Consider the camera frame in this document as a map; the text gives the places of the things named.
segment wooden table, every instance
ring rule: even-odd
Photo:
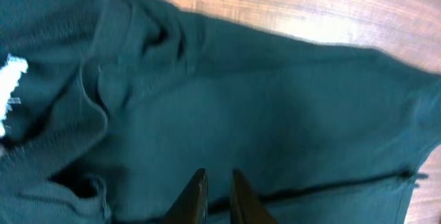
[[[405,63],[441,72],[441,0],[169,1],[297,39],[376,47]],[[421,172],[430,178],[414,191],[406,223],[440,224],[441,147]]]

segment t-shirt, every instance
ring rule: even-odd
[[[441,76],[163,0],[0,0],[1,223],[153,223],[198,168],[208,223],[232,170],[279,223],[403,223],[441,139]]]

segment white object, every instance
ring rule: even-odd
[[[6,64],[0,68],[0,137],[6,135],[3,121],[6,120],[8,111],[12,109],[10,104],[20,103],[20,99],[12,98],[11,93],[19,86],[21,74],[27,71],[28,62],[11,54],[8,54]]]

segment black pointed object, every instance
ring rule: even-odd
[[[159,224],[205,224],[207,193],[207,175],[205,169],[199,169]]]
[[[278,224],[238,170],[233,171],[230,205],[232,224]]]

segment clothing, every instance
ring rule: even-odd
[[[160,218],[200,167],[208,223],[240,169],[279,223],[403,223],[439,143],[441,76],[162,0],[2,0],[26,58],[0,223]]]

